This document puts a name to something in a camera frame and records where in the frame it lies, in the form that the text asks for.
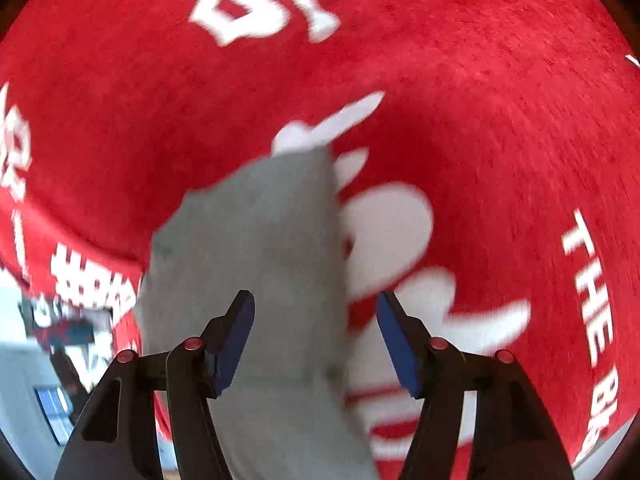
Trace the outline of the grey knit sweater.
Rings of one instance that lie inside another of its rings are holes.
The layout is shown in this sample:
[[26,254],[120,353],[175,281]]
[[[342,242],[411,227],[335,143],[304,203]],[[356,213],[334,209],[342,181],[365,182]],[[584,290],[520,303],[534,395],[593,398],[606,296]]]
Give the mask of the grey knit sweater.
[[255,321],[213,401],[237,479],[372,479],[344,407],[347,308],[333,165],[322,148],[253,162],[187,195],[154,234],[134,315],[145,352],[201,333],[242,289]]

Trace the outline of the red printed blanket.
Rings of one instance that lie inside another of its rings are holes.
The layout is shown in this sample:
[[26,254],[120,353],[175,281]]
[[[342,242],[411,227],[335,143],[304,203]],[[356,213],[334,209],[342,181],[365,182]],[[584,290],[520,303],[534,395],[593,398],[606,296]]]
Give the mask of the red printed blanket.
[[27,0],[1,41],[1,265],[134,308],[183,199],[322,148],[344,259],[344,407],[372,479],[422,404],[391,290],[464,352],[509,350],[572,465],[639,408],[639,65],[600,0]]

